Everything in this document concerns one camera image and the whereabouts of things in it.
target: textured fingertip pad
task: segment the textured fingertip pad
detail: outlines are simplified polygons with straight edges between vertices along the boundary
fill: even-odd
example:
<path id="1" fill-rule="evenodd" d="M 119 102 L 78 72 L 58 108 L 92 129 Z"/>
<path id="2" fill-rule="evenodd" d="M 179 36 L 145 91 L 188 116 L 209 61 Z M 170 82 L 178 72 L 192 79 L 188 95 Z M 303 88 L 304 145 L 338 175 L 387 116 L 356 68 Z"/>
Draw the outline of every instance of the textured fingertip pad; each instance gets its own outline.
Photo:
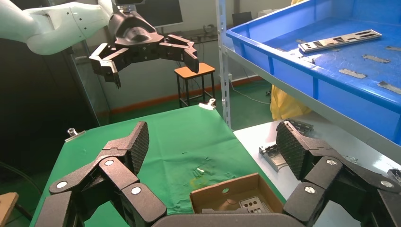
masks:
<path id="1" fill-rule="evenodd" d="M 133 173 L 138 175 L 149 149 L 149 130 L 146 122 L 138 122 L 132 131 L 128 151 L 131 154 Z"/>
<path id="2" fill-rule="evenodd" d="M 297 180 L 303 178 L 301 173 L 307 153 L 307 149 L 301 143 L 302 137 L 288 121 L 281 122 L 277 127 L 277 147 Z"/>

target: open cardboard box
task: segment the open cardboard box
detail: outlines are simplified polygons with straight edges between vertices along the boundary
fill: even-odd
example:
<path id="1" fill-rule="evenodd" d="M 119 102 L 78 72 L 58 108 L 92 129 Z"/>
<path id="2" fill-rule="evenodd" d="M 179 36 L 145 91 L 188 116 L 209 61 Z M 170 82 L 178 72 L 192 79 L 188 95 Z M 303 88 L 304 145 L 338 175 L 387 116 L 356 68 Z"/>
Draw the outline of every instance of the open cardboard box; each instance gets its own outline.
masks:
<path id="1" fill-rule="evenodd" d="M 283 203 L 274 194 L 259 174 L 251 174 L 236 179 L 224 181 L 206 188 L 191 192 L 192 209 L 202 213 L 203 209 L 237 210 L 241 208 L 240 201 L 257 196 L 264 203 L 263 207 L 270 213 L 281 213 Z"/>

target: green table cover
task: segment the green table cover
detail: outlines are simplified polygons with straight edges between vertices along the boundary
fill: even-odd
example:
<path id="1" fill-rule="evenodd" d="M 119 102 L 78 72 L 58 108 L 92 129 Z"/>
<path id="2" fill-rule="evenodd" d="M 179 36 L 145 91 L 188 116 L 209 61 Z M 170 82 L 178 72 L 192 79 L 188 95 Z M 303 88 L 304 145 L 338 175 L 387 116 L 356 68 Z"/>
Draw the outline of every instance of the green table cover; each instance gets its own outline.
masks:
<path id="1" fill-rule="evenodd" d="M 285 202 L 218 112 L 191 106 L 91 129 L 65 143 L 30 226 L 54 181 L 93 161 L 109 140 L 127 136 L 139 121 L 148 123 L 150 144 L 138 177 L 167 206 L 168 214 L 193 213 L 189 194 L 196 189 L 256 172 Z M 127 226 L 110 202 L 85 224 Z"/>

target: blue bin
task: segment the blue bin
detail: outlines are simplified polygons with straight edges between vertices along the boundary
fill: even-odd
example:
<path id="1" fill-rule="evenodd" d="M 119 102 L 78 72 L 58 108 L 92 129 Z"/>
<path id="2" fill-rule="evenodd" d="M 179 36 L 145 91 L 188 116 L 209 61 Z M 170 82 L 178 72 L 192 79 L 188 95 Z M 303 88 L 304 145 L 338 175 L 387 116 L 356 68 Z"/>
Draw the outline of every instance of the blue bin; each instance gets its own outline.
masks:
<path id="1" fill-rule="evenodd" d="M 381 39 L 304 54 L 290 53 L 306 42 L 373 29 Z M 401 95 L 378 86 L 401 88 L 401 0 L 306 0 L 227 31 L 235 52 L 276 78 L 401 143 Z M 364 54 L 391 60 L 384 64 Z M 363 79 L 340 73 L 348 69 Z"/>

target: yellow bag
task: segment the yellow bag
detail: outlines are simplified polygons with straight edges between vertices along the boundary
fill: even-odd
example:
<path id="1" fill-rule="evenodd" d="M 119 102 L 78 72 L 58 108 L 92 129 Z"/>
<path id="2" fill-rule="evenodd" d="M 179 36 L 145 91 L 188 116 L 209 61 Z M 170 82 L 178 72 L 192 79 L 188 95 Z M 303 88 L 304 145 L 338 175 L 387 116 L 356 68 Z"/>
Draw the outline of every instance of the yellow bag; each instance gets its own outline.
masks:
<path id="1" fill-rule="evenodd" d="M 292 4 L 303 0 L 292 0 Z M 312 110 L 276 86 L 271 88 L 270 111 L 275 121 L 310 113 Z"/>

